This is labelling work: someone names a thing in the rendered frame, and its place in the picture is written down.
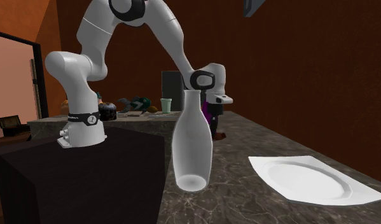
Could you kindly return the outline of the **white angular plate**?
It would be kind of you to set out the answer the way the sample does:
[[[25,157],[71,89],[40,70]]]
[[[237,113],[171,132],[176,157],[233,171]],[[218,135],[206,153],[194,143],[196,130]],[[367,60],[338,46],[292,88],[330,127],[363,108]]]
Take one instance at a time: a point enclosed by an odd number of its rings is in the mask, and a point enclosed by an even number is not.
[[[249,157],[257,175],[288,201],[317,206],[359,206],[381,193],[310,155]]]

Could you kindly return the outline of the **white bottle vase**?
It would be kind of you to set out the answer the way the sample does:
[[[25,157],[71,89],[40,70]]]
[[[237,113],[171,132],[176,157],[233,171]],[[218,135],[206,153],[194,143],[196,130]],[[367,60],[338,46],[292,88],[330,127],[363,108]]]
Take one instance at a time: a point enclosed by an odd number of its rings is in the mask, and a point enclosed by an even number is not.
[[[209,183],[212,137],[200,107],[200,91],[184,91],[184,109],[172,135],[172,165],[176,185],[186,192],[199,192]]]

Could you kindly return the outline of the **purple object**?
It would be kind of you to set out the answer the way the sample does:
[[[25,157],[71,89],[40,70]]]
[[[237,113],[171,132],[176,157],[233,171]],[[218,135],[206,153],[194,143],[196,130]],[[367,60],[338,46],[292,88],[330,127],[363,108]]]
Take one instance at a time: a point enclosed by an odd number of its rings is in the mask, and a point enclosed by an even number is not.
[[[204,114],[207,123],[210,124],[212,115],[208,112],[208,105],[209,103],[205,100],[202,104],[202,113]]]

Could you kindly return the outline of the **dark robot stand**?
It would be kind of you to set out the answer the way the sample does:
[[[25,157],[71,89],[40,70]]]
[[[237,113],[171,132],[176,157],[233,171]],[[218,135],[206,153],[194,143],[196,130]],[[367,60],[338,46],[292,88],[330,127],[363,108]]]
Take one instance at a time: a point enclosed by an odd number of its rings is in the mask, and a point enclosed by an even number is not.
[[[115,127],[106,135],[82,148],[55,137],[0,147],[4,224],[156,224],[164,138]]]

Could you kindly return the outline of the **dark chocolate cake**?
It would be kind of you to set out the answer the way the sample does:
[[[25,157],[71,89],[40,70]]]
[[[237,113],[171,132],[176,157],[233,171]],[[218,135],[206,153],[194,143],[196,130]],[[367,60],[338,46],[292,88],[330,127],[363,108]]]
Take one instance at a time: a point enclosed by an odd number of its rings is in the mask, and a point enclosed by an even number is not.
[[[112,121],[116,119],[116,106],[111,102],[99,103],[99,113],[101,121]]]

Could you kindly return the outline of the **dark wooden chest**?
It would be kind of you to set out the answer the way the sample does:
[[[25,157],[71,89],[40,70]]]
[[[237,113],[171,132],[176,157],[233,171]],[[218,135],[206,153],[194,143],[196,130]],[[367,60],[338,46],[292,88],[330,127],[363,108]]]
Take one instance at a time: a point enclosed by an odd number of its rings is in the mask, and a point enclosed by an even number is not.
[[[13,137],[31,131],[27,124],[21,124],[18,115],[0,118],[0,128],[3,130],[4,137]]]

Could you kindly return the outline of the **grey wall fixture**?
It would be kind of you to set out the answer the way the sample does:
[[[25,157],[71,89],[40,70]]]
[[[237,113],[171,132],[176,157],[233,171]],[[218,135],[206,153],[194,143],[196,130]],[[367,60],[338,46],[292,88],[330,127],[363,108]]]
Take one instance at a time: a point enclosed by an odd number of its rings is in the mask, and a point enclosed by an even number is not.
[[[243,17],[251,17],[266,0],[244,0]]]

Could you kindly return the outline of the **black box appliance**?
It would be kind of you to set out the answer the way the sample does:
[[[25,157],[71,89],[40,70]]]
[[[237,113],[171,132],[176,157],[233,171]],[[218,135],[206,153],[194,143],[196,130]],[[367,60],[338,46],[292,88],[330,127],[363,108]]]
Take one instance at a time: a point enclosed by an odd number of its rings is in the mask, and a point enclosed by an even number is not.
[[[172,99],[172,111],[183,110],[184,83],[179,71],[162,71],[162,98]]]

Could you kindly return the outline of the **black door frame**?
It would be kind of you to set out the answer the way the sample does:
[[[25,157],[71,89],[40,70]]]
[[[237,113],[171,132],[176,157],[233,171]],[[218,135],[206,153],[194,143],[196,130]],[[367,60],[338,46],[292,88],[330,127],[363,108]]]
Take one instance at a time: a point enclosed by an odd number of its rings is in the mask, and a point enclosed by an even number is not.
[[[46,89],[45,89],[45,77],[44,77],[44,70],[43,70],[43,59],[41,54],[41,45],[39,43],[35,43],[32,41],[28,41],[26,39],[18,38],[16,36],[12,36],[10,34],[6,34],[3,32],[0,32],[0,37],[7,38],[13,41],[17,41],[26,45],[31,45],[35,60],[35,71],[36,71],[36,77],[34,80],[36,80],[38,84],[38,90],[39,90],[39,109],[41,112],[40,117],[41,118],[47,118],[49,117],[48,113],[48,103],[46,98]]]

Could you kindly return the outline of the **green fish toy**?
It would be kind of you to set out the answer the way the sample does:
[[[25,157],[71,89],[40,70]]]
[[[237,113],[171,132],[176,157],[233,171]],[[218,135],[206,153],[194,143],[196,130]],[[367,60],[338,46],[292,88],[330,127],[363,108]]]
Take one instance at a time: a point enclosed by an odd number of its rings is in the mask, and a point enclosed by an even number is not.
[[[141,111],[141,113],[147,112],[151,106],[151,101],[146,97],[135,96],[131,101],[126,98],[118,99],[118,102],[124,103],[125,108],[121,110],[121,113],[127,113],[131,109]]]

